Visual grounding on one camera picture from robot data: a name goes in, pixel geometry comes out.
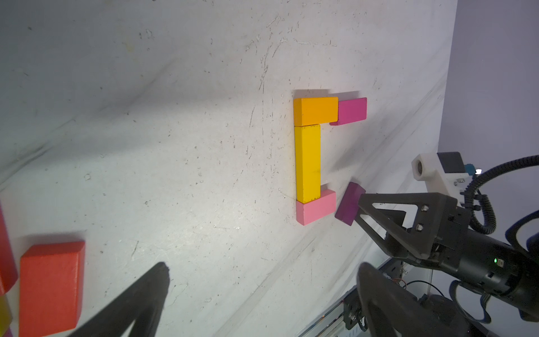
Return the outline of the purple block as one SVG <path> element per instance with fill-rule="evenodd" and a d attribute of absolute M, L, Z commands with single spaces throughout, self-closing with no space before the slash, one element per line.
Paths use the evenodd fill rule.
<path fill-rule="evenodd" d="M 335 218 L 348 226 L 352 226 L 359 211 L 359 199 L 365 193 L 366 191 L 361 185 L 350 182 L 335 212 Z"/>

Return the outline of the magenta block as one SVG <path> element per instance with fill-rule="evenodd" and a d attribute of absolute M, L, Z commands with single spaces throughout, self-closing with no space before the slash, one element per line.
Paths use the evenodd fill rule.
<path fill-rule="evenodd" d="M 338 120 L 331 122 L 331 126 L 342 126 L 355 122 L 361 122 L 368 116 L 368 99 L 357 98 L 353 100 L 340 101 L 338 103 Z"/>

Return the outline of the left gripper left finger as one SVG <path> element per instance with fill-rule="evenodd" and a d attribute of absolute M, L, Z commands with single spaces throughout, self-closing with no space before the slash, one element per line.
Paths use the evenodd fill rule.
<path fill-rule="evenodd" d="M 71 335 L 154 336 L 169 285 L 169 269 L 159 262 Z"/>

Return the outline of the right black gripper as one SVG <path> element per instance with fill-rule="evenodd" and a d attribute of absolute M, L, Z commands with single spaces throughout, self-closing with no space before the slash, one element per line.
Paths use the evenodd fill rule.
<path fill-rule="evenodd" d="M 364 194 L 358 207 L 356 221 L 387 255 L 429 260 L 432 269 L 452 276 L 454 303 L 463 287 L 480 296 L 483 309 L 494 297 L 518 309 L 522 320 L 538 321 L 538 236 L 527 249 L 516 238 L 538 212 L 510 227 L 503 243 L 468 229 L 470 213 L 438 192 Z"/>

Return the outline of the pink block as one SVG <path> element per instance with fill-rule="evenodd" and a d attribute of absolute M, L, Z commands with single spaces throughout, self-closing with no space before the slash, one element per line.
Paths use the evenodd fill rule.
<path fill-rule="evenodd" d="M 331 215 L 336 210 L 336 193 L 330 189 L 321 192 L 321 197 L 306 204 L 296 202 L 296 220 L 306 226 Z"/>

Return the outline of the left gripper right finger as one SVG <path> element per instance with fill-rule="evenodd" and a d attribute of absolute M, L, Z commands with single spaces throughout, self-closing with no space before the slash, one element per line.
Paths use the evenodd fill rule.
<path fill-rule="evenodd" d="M 372 336 L 458 335 L 369 263 L 359 266 L 357 291 Z"/>

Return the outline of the orange block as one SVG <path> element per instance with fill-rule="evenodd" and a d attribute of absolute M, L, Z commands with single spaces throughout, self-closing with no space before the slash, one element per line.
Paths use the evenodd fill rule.
<path fill-rule="evenodd" d="M 338 102 L 338 97 L 294 99 L 294 126 L 311 126 L 337 122 Z"/>

